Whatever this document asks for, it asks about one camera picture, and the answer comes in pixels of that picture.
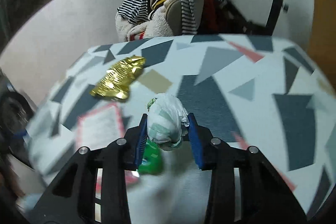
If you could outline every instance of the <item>green bottle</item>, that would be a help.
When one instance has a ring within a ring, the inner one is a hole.
[[[147,140],[143,153],[142,163],[139,166],[140,174],[158,175],[163,170],[163,161],[160,148],[156,143]]]

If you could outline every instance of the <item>white fur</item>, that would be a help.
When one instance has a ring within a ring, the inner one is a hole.
[[[133,34],[139,34],[144,32],[147,29],[147,25],[148,25],[149,21],[146,21],[144,23],[141,23],[139,25],[135,25],[132,29],[130,29],[127,32],[127,39],[128,41],[130,40],[131,35]]]
[[[148,21],[143,37],[172,37],[173,35],[173,31],[165,19],[165,8],[161,6],[155,11],[152,20]]]
[[[123,19],[118,13],[115,15],[115,28],[117,30],[119,42],[129,41],[127,33],[132,29],[133,24],[129,23],[127,19]]]

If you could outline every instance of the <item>crumpled plastic bag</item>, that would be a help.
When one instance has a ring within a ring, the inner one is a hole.
[[[148,104],[147,135],[162,150],[179,147],[189,126],[188,112],[173,95],[160,93]]]

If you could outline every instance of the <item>table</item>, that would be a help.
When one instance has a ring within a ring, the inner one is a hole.
[[[112,64],[133,54],[147,61],[121,104],[125,128],[138,125],[155,94],[174,94],[214,136],[237,148],[257,146],[308,218],[315,214],[336,181],[336,96],[300,47],[275,37],[157,37],[90,48],[27,127],[32,165],[47,184],[74,153],[78,116],[109,103],[89,91]],[[162,175],[141,176],[128,189],[131,219],[201,223],[211,172],[198,170],[187,142],[163,156]]]

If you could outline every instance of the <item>gray triangle pattern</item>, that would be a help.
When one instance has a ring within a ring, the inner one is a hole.
[[[40,125],[38,127],[38,130],[36,130],[33,135],[29,134],[29,132],[28,132],[30,137],[37,138],[41,134],[49,132],[49,130],[51,129],[52,124],[53,124],[53,118],[52,118],[49,110],[45,110],[45,111],[46,112],[44,114],[42,122],[40,123]]]
[[[198,85],[242,56],[242,53],[235,50],[208,47],[194,85]]]
[[[132,116],[122,117],[123,125],[125,131],[128,129],[128,123],[131,120]]]
[[[69,77],[67,79],[67,81],[63,84],[63,86],[58,90],[58,92],[54,96],[54,98],[51,99],[51,101],[61,103],[63,98],[64,98],[64,95],[67,93],[67,91],[70,88],[73,80],[74,80],[73,76]]]
[[[328,152],[331,167],[333,170],[333,177],[334,180],[336,180],[336,149],[335,149],[335,143],[336,143],[336,125],[334,126],[330,137],[325,145],[325,149]]]
[[[78,73],[82,73],[90,68],[92,68],[93,66],[97,65],[98,63],[102,62],[105,58],[104,57],[100,57],[100,56],[95,56],[93,57],[88,63],[86,63]]]
[[[165,61],[172,42],[172,40],[169,40],[160,44],[143,48],[141,50],[141,55],[146,58],[146,63],[143,67],[147,68]]]
[[[86,78],[84,78],[84,79],[82,79],[82,80],[78,80],[78,81],[76,81],[76,82],[75,82],[75,87],[77,87],[77,88],[81,87],[83,84],[86,83],[86,81],[87,81]]]
[[[53,167],[48,170],[45,174],[45,176],[51,175],[52,173],[55,173],[62,169],[62,167],[70,160],[72,155],[75,153],[75,143],[72,143],[67,151],[65,151],[62,156],[55,162]]]
[[[72,128],[77,123],[78,117],[90,111],[98,102],[100,102],[100,98],[97,98],[90,94],[90,91],[94,87],[94,85],[88,85],[87,88],[83,91],[80,98],[77,100],[76,104],[71,109],[65,122],[63,123],[63,126],[65,126],[67,129],[72,130]]]
[[[287,58],[283,58],[283,62],[285,64],[286,74],[286,93],[288,93],[294,83],[299,68],[290,62]]]
[[[234,90],[231,90],[230,93],[252,101],[254,99],[254,78]]]
[[[288,171],[314,163],[315,112],[306,108],[312,95],[273,94],[283,124],[288,151]]]
[[[144,44],[146,41],[148,41],[150,39],[151,38],[144,38],[144,39],[139,39],[139,40],[135,40],[135,41],[130,41],[120,50],[120,52],[117,53],[117,55],[128,54],[128,53],[134,51],[137,47],[140,47],[142,44]]]
[[[323,166],[319,186],[316,189],[315,197],[307,212],[308,220],[313,218],[313,216],[317,213],[317,211],[323,204],[323,200],[327,196],[330,186],[331,186],[330,178],[328,176],[328,173],[326,172],[326,167]]]
[[[96,50],[94,50],[94,52],[102,52],[102,51],[107,51],[110,49],[110,47],[112,46],[113,44],[110,44],[110,45],[101,45],[99,46]]]
[[[224,41],[219,35],[213,34],[198,34],[194,35],[191,43],[195,42],[214,42],[214,41]]]
[[[213,77],[193,85],[196,75],[184,75],[177,98],[188,112],[194,113],[198,124],[210,129],[214,137],[235,142],[232,132],[241,135],[236,117]]]
[[[325,106],[321,103],[321,101],[316,97],[316,95],[313,95],[312,98],[310,99],[309,103],[307,104],[306,108],[310,109],[318,109],[318,110],[323,110],[327,111]]]
[[[295,47],[290,47],[285,50],[283,50],[293,58],[295,58],[297,61],[299,61],[309,72],[312,74],[314,72],[314,68],[308,63],[308,61],[298,52]]]
[[[104,59],[103,65],[105,65],[106,63],[109,63],[110,61],[112,61],[114,59],[115,59],[115,57],[114,57],[113,53],[111,51],[108,51],[107,54],[106,54],[106,57]]]
[[[264,35],[249,35],[248,38],[257,51],[273,52],[272,37]]]
[[[190,44],[185,44],[185,43],[176,43],[176,49],[177,50],[181,50],[181,49],[183,49],[183,48],[190,48],[190,47],[192,47],[192,45],[190,45]]]
[[[52,132],[50,135],[51,138],[59,135],[59,115],[60,113],[61,113],[61,108],[59,108],[58,110],[58,114],[57,114],[57,117],[54,123],[54,128],[52,129]]]

